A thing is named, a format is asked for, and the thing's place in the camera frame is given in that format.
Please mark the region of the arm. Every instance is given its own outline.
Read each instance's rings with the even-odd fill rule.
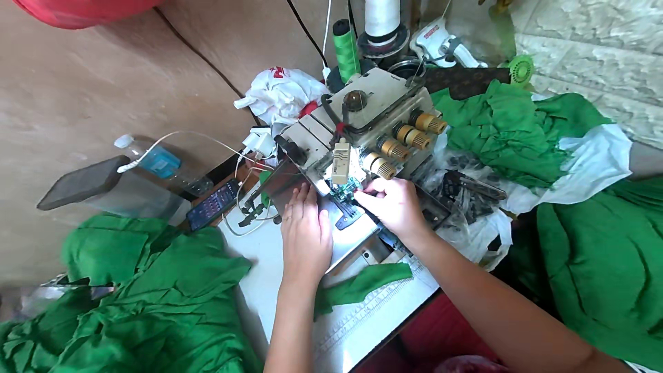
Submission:
[[[318,214],[316,191],[294,189],[281,225],[283,278],[265,372],[312,372],[313,308],[318,284],[332,260],[332,226]]]
[[[515,372],[631,372],[463,257],[429,229],[411,182],[377,179],[357,201],[422,261],[472,328]]]

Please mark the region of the thread spool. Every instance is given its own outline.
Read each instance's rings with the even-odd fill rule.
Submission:
[[[423,110],[413,110],[410,114],[410,125],[419,131],[432,132],[439,135],[447,127],[447,122]]]
[[[366,0],[364,29],[369,43],[385,45],[396,38],[400,25],[400,0]]]
[[[378,153],[368,153],[363,156],[362,165],[364,169],[380,176],[385,180],[391,180],[396,176],[396,168],[390,165],[386,159]]]
[[[408,148],[391,137],[379,139],[376,145],[384,155],[396,159],[398,162],[404,162],[410,156]]]
[[[361,74],[355,34],[350,28],[350,21],[346,18],[336,21],[331,30],[338,60],[338,71],[341,81],[346,84],[352,75]]]
[[[419,150],[425,150],[431,142],[425,133],[404,123],[394,127],[394,135],[400,142]]]

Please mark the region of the green fan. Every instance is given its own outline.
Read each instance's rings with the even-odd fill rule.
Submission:
[[[509,63],[509,76],[511,85],[523,88],[525,87],[534,73],[534,61],[532,57],[523,54],[515,56]]]

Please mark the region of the hand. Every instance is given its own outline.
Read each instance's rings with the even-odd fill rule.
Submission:
[[[366,194],[368,192],[377,192],[377,195],[371,196]],[[375,214],[406,246],[406,241],[432,232],[421,213],[411,181],[377,178],[363,192],[355,192],[355,200]]]
[[[332,225],[329,213],[318,214],[316,190],[308,184],[292,191],[285,207],[283,235],[283,280],[281,287],[314,293],[332,261]]]

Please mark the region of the red plastic bag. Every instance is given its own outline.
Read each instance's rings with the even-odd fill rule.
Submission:
[[[34,18],[61,29],[84,29],[142,13],[162,0],[14,0]]]

